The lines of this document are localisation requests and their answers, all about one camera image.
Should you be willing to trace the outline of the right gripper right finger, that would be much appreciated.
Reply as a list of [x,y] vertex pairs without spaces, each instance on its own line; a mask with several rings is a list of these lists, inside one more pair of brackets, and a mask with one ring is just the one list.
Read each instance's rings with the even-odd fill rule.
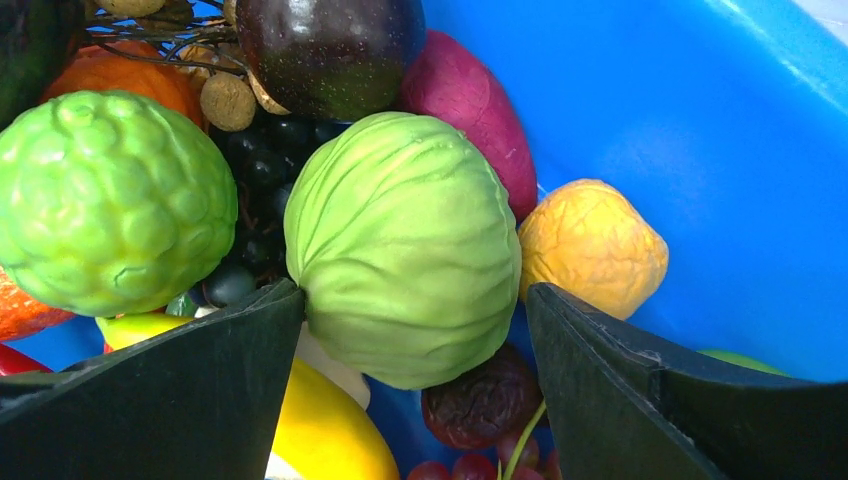
[[718,360],[551,284],[528,326],[568,479],[843,479],[847,386]]

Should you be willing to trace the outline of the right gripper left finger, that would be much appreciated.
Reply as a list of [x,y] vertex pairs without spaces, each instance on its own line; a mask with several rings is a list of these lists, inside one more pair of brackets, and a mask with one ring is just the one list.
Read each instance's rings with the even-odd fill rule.
[[57,373],[1,381],[5,479],[261,479],[304,317],[280,281]]

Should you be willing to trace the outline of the green toy cabbage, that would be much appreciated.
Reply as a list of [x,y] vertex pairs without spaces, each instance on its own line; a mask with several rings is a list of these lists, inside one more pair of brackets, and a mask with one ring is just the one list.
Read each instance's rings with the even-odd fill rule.
[[442,120],[377,113],[322,145],[287,200],[284,237],[312,336],[384,384],[448,382],[506,339],[516,220],[487,160]]

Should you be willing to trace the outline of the green toy chayote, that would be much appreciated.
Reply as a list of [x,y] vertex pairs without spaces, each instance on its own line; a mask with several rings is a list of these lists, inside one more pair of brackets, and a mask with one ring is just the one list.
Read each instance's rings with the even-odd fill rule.
[[717,359],[717,360],[721,360],[721,361],[726,362],[726,363],[737,365],[737,366],[740,366],[740,367],[744,367],[744,368],[748,368],[748,369],[752,369],[752,370],[756,370],[756,371],[760,371],[760,372],[765,372],[765,373],[769,373],[769,374],[773,374],[773,375],[788,377],[787,373],[785,373],[785,372],[783,372],[783,371],[781,371],[781,370],[779,370],[779,369],[777,369],[773,366],[770,366],[770,365],[768,365],[768,364],[766,364],[762,361],[759,361],[759,360],[756,360],[756,359],[753,359],[751,357],[741,355],[741,354],[738,354],[738,353],[724,351],[724,350],[716,350],[716,349],[698,350],[698,353],[700,353],[702,355],[706,355],[706,356],[714,358],[714,359]]

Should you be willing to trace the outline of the yellow toy banana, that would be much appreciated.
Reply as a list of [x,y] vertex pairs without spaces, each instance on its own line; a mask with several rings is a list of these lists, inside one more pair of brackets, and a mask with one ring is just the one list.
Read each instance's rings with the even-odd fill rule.
[[399,479],[374,422],[347,392],[296,356],[267,479]]

